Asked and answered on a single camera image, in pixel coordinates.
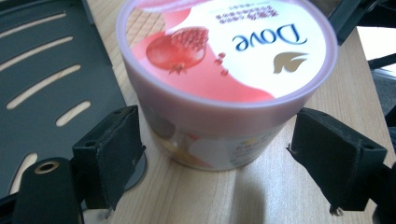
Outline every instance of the oval hole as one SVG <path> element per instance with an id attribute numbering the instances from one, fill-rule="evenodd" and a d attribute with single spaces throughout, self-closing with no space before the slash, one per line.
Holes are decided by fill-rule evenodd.
<path id="1" fill-rule="evenodd" d="M 14 27 L 12 29 L 9 29 L 7 31 L 4 31 L 3 33 L 0 34 L 0 38 L 5 37 L 7 35 L 15 34 L 18 31 L 21 31 L 21 30 L 24 30 L 24 29 L 28 29 L 28 28 L 33 27 L 33 26 L 37 26 L 37 25 L 39 25 L 41 23 L 58 20 L 58 19 L 63 18 L 65 16 L 66 16 L 66 13 L 62 12 L 62 13 L 59 13 L 59 14 L 56 14 L 56 15 L 53 15 L 53 16 L 49 16 L 49 17 L 40 19 L 40 20 L 30 21 L 30 22 L 25 23 L 23 25 L 20 25 L 20 26 Z"/>
<path id="2" fill-rule="evenodd" d="M 72 120 L 75 116 L 82 113 L 84 110 L 88 109 L 91 106 L 91 102 L 84 101 L 80 104 L 74 106 L 69 111 L 64 113 L 60 118 L 56 120 L 56 126 L 63 127 L 66 125 L 70 120 Z"/>
<path id="3" fill-rule="evenodd" d="M 20 105 L 23 101 L 25 101 L 27 98 L 31 97 L 34 95 L 36 92 L 44 89 L 46 86 L 51 84 L 52 82 L 59 80 L 62 77 L 66 77 L 67 75 L 70 75 L 80 69 L 79 64 L 75 64 L 73 66 L 70 66 L 68 68 L 65 68 L 64 70 L 57 72 L 50 77 L 47 77 L 31 88 L 29 88 L 27 91 L 24 91 L 23 93 L 19 94 L 17 97 L 12 99 L 8 104 L 7 104 L 7 109 L 15 109 L 18 105 Z"/>
<path id="4" fill-rule="evenodd" d="M 18 62 L 20 62 L 20 61 L 22 61 L 24 59 L 29 58 L 30 56 L 33 56 L 33 55 L 35 55 L 35 54 L 37 54 L 37 53 L 39 53 L 41 51 L 44 51 L 46 49 L 50 49 L 50 48 L 53 48 L 55 46 L 64 44 L 66 42 L 69 42 L 72 39 L 73 39 L 73 36 L 67 36 L 67 37 L 64 37 L 64 38 L 57 39 L 55 41 L 49 42 L 49 43 L 47 43 L 45 45 L 42 45 L 40 47 L 37 47 L 35 49 L 28 50 L 28 51 L 24 52 L 23 54 L 20 54 L 20 55 L 16 56 L 15 58 L 12 58 L 12 59 L 6 61 L 5 63 L 0 64 L 0 72 L 2 72 L 3 70 L 5 70 L 8 67 L 14 65 L 15 63 L 18 63 Z"/>
<path id="5" fill-rule="evenodd" d="M 22 179 L 22 174 L 23 172 L 31 165 L 35 164 L 37 161 L 38 155 L 35 152 L 32 152 L 25 156 L 23 159 L 23 162 L 20 165 L 20 168 L 18 169 L 17 174 L 14 177 L 14 181 L 12 182 L 11 189 L 9 190 L 9 194 L 16 193 L 20 190 L 21 186 L 21 179 Z"/>

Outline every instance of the container body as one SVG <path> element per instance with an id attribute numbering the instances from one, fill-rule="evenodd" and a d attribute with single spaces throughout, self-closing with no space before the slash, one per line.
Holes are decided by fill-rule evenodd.
<path id="1" fill-rule="evenodd" d="M 153 139 L 190 167 L 253 161 L 335 65 L 332 27 L 305 1 L 143 2 L 120 12 L 120 51 Z M 164 26 L 132 43 L 136 11 Z"/>

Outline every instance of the wooden table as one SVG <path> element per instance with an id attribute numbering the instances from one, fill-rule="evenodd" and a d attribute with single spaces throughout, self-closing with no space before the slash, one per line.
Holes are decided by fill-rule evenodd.
<path id="1" fill-rule="evenodd" d="M 120 56 L 115 23 L 124 0 L 89 0 L 113 62 L 127 105 L 138 104 Z M 338 63 L 307 107 L 324 111 L 393 153 L 375 85 L 355 30 L 339 50 Z M 141 134 L 147 146 L 145 178 L 125 192 L 108 223 L 372 223 L 375 204 L 365 212 L 329 214 L 330 205 L 305 168 L 285 149 L 294 119 L 251 164 L 227 172 L 202 172 L 171 161 L 153 144 L 143 114 Z M 93 219 L 93 213 L 86 213 Z"/>

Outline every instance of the product label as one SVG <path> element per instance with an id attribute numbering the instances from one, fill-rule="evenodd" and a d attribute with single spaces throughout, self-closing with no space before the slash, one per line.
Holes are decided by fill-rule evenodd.
<path id="1" fill-rule="evenodd" d="M 141 5 L 161 12 L 165 28 L 133 46 L 139 62 L 177 90 L 225 102 L 268 101 L 299 90 L 324 64 L 324 34 L 302 7 L 287 1 L 187 2 Z"/>

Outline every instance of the wood grain surface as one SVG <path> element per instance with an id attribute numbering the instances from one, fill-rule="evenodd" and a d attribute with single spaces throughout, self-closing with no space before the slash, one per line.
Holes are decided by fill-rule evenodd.
<path id="1" fill-rule="evenodd" d="M 124 99 L 127 105 L 138 104 L 115 36 L 116 18 L 124 1 L 88 2 Z M 387 148 L 387 165 L 396 161 L 356 30 L 340 47 L 331 77 L 307 107 L 329 113 Z M 102 219 L 105 223 L 373 223 L 373 202 L 365 212 L 345 212 L 341 217 L 329 214 L 330 205 L 319 187 L 285 149 L 292 138 L 294 119 L 249 165 L 203 172 L 161 153 L 151 140 L 143 114 L 140 118 L 148 170 L 135 188 L 125 192 L 116 211 Z M 97 218 L 95 213 L 85 216 L 87 222 Z"/>

